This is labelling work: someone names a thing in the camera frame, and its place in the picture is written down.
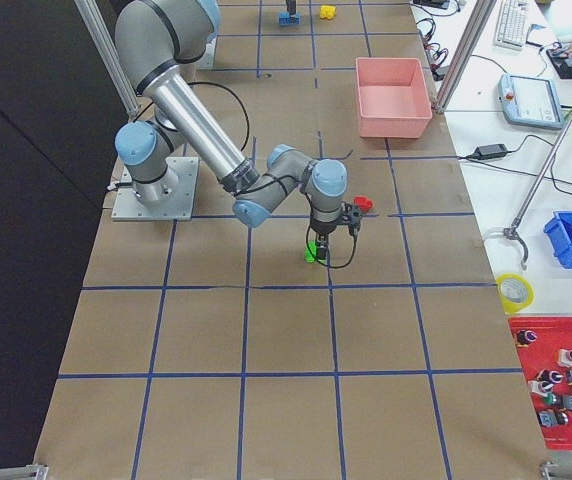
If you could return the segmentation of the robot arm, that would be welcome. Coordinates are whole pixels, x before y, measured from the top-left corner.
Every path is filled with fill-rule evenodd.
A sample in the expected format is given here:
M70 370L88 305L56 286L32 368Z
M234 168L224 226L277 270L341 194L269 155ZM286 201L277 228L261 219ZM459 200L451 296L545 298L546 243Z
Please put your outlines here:
M329 236L340 225L356 237L361 213L344 201L347 170L335 159L316 160L280 144L259 174L183 77L219 29L214 1L132 1L118 16L117 55L135 92L152 101L155 117L133 121L115 136L116 151L144 204L168 199L178 182L167 156L188 143L235 198L233 212L246 226L260 226L299 190L309 203L308 230L316 235L313 255L328 257Z
M297 1L296 0L286 0L286 11L289 16L293 17L297 13Z

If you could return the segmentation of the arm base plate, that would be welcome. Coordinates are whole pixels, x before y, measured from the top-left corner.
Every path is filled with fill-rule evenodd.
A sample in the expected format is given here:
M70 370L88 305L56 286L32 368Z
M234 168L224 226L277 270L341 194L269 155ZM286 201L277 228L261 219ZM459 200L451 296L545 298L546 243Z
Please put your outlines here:
M116 189L114 221L189 221L193 214L200 161L197 157L169 156L165 176L156 183L134 182L123 172Z

